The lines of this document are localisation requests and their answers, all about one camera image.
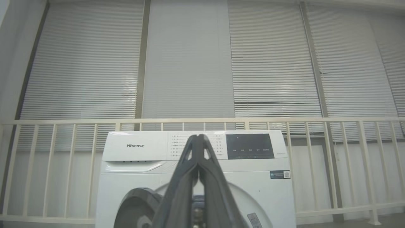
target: window blind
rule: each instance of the window blind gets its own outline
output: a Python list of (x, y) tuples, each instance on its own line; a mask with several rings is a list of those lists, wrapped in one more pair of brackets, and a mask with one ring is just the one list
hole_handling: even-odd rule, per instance
[[(330, 117), (397, 116), (394, 99), (371, 25), (361, 11), (308, 5), (308, 18)], [(358, 140), (355, 123), (346, 124), (348, 140)], [(366, 137), (375, 140), (374, 123), (365, 123)], [(388, 123), (380, 125), (389, 139)], [(332, 124), (334, 140), (340, 125)]]
[[(234, 117), (226, 4), (151, 2), (143, 118)], [(143, 124), (144, 130), (160, 128)], [(185, 124), (185, 130), (202, 129), (203, 123)], [(206, 125), (212, 129), (224, 129), (224, 124)], [(182, 124), (165, 124), (164, 130), (182, 130)]]
[[(299, 6), (230, 0), (228, 7), (235, 116), (322, 116)], [(303, 124), (293, 126), (292, 133), (304, 132)]]
[[(20, 119), (134, 118), (143, 5), (143, 0), (52, 3)], [(70, 149), (72, 127), (58, 128), (56, 149)], [(93, 127), (78, 126), (77, 149), (91, 148)], [(99, 127), (98, 148), (114, 129)], [(48, 149), (51, 133), (51, 126), (40, 126), (37, 148)], [(20, 140), (29, 142), (31, 135), (23, 128)]]
[(405, 17), (371, 15), (375, 39), (399, 116), (405, 116)]

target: control panel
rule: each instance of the control panel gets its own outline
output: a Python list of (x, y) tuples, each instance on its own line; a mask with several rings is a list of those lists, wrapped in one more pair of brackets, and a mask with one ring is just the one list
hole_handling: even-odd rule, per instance
[[(173, 160), (180, 159), (181, 153), (183, 152), (183, 149), (185, 147), (185, 144), (188, 140), (188, 138), (191, 135), (198, 135), (201, 134), (202, 132), (196, 131), (174, 131), (169, 133), (169, 159)], [(208, 138), (211, 143), (212, 149), (214, 150), (215, 155), (217, 156), (217, 159), (227, 159), (227, 154), (226, 154), (226, 138), (225, 134), (215, 134), (215, 133), (204, 133)]]
[(107, 136), (102, 159), (179, 160), (188, 138), (199, 134), (209, 138), (217, 159), (288, 157), (281, 131), (113, 131)]
[(226, 134), (228, 159), (274, 158), (269, 134)]

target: sticker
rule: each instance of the sticker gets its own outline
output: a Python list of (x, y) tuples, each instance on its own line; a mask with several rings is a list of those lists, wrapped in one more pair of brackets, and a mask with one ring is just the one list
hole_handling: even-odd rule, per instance
[(248, 214), (247, 218), (250, 220), (253, 228), (263, 228), (256, 213)]
[(275, 170), (270, 171), (271, 179), (291, 179), (291, 172), (289, 170)]

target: front-load washer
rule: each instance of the front-load washer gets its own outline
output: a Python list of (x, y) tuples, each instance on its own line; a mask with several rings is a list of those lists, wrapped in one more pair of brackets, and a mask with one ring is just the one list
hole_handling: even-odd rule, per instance
[[(147, 228), (187, 139), (208, 136), (251, 228), (295, 228), (290, 163), (281, 131), (117, 131), (102, 156), (96, 228)], [(195, 204), (204, 188), (193, 190)]]

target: white wall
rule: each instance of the white wall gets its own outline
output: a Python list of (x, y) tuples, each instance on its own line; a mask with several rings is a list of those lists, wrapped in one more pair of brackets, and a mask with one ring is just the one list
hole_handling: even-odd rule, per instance
[[(0, 121), (15, 117), (45, 5), (45, 0), (12, 0), (3, 19), (0, 27)], [(3, 181), (10, 137), (11, 128), (5, 127), (0, 148), (0, 183)]]
[(4, 15), (6, 15), (9, 4), (10, 0), (0, 0), (0, 26), (3, 22)]

